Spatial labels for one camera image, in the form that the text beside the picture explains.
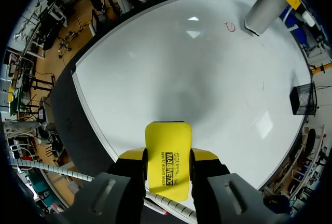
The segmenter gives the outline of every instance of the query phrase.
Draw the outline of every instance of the yellow eraser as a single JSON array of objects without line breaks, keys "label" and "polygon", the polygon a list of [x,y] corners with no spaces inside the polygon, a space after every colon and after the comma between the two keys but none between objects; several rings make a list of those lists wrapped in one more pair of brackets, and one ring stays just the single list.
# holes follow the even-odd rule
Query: yellow eraser
[{"label": "yellow eraser", "polygon": [[145,129],[152,193],[184,201],[189,191],[191,127],[185,122],[153,122]]}]

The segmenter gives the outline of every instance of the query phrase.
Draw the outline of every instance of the white table surface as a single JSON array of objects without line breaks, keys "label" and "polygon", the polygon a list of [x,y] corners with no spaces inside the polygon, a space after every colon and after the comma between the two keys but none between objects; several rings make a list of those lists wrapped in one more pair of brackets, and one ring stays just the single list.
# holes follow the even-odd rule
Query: white table surface
[{"label": "white table surface", "polygon": [[[280,19],[260,37],[244,29],[255,1],[167,1],[116,27],[78,61],[76,90],[113,159],[145,146],[150,122],[186,121],[192,147],[215,153],[255,188],[270,178],[303,121],[292,114],[291,88],[311,79]],[[183,204],[194,209],[190,194]]]}]

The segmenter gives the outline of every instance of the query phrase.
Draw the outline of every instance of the red marker drawing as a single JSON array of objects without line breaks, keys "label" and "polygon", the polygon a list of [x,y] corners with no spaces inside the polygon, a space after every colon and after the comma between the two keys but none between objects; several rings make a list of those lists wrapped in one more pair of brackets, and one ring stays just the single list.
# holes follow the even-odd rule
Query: red marker drawing
[{"label": "red marker drawing", "polygon": [[227,22],[224,23],[226,25],[226,28],[229,32],[234,32],[236,30],[235,25],[233,23]]}]

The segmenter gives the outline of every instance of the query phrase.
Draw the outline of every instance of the black wire mesh basket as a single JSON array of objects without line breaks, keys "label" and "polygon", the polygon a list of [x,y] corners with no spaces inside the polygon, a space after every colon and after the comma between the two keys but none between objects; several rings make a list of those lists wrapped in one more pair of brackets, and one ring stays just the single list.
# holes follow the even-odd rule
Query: black wire mesh basket
[{"label": "black wire mesh basket", "polygon": [[289,95],[294,115],[315,115],[317,95],[314,83],[294,87]]}]

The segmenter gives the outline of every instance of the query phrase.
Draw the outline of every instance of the yellow pole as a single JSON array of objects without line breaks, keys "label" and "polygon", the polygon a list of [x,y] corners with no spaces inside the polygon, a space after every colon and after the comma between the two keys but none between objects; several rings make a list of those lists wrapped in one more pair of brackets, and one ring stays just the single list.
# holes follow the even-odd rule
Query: yellow pole
[{"label": "yellow pole", "polygon": [[312,67],[312,69],[311,69],[312,75],[315,75],[319,72],[325,71],[325,70],[329,69],[330,67],[332,67],[332,62],[327,63],[325,65],[322,64],[322,66],[319,66],[319,67],[314,67],[313,65],[310,65],[310,67]]}]

